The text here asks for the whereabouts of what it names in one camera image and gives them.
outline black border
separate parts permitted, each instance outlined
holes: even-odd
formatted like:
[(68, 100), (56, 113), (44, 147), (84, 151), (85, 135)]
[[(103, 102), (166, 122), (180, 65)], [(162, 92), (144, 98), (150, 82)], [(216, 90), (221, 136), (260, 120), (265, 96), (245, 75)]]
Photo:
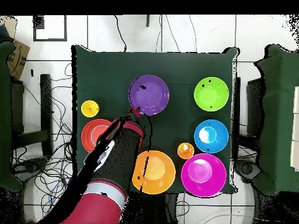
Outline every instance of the black border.
[(33, 41), (68, 41), (67, 37), (67, 16), (64, 15), (64, 38), (36, 38), (36, 28), (33, 27)]

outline dark green table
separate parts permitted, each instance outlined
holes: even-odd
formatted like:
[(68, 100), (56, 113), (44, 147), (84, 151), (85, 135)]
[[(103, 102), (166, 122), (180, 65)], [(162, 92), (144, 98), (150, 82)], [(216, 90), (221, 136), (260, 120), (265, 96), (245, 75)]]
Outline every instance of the dark green table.
[(294, 90), (299, 86), (299, 53), (269, 45), (264, 59), (256, 62), (266, 85), (264, 122), (260, 135), (259, 166), (253, 180), (266, 195), (281, 191), (299, 193), (299, 172), (290, 166)]
[[(131, 107), (128, 101), (128, 89), (131, 83), (142, 75), (156, 75), (168, 85), (170, 98), (164, 111), (151, 116), (153, 124), (151, 149), (166, 153), (175, 164), (176, 178), (167, 192), (186, 191), (180, 180), (180, 172), (186, 160), (178, 156), (178, 145), (182, 142), (190, 142), (195, 148), (194, 154), (201, 153), (194, 143), (193, 135), (195, 128), (204, 120), (219, 120), (230, 131), (232, 60), (238, 50), (228, 48), (223, 54), (90, 52), (76, 46), (75, 51), (77, 54), (78, 171), (88, 154), (81, 143), (81, 132), (84, 126), (96, 118), (113, 121), (124, 114)], [(221, 78), (230, 90), (227, 104), (216, 112), (203, 111), (197, 106), (193, 97), (197, 83), (208, 76)], [(81, 105), (85, 100), (94, 100), (99, 104), (100, 112), (96, 117), (87, 118), (81, 113)], [(150, 125), (146, 117), (141, 118), (140, 122), (147, 134), (140, 149), (140, 152), (143, 152), (148, 149)], [(235, 192), (235, 188), (230, 185), (230, 143), (221, 152), (214, 154), (223, 162), (227, 170), (227, 182), (222, 189), (225, 193)]]

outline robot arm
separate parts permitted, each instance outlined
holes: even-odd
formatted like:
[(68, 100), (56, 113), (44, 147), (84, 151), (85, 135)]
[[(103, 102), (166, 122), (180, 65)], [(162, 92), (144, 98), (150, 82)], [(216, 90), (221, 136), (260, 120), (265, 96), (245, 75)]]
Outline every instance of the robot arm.
[(138, 110), (129, 109), (112, 122), (78, 177), (38, 224), (118, 224), (144, 138), (140, 116)]

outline yellow cup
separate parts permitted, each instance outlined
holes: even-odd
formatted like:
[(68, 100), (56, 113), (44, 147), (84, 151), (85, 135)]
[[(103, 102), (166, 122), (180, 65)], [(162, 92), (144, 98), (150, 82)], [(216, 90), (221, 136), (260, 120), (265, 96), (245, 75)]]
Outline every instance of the yellow cup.
[(81, 106), (82, 114), (85, 117), (89, 117), (89, 118), (92, 118), (95, 115), (97, 115), (99, 110), (100, 110), (99, 105), (93, 100), (87, 100)]

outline small orange cup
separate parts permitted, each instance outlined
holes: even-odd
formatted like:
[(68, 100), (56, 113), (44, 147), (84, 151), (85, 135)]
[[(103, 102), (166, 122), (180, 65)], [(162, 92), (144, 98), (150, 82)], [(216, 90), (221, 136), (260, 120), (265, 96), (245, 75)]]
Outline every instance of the small orange cup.
[(187, 160), (194, 155), (194, 147), (187, 142), (183, 142), (178, 146), (178, 155)]

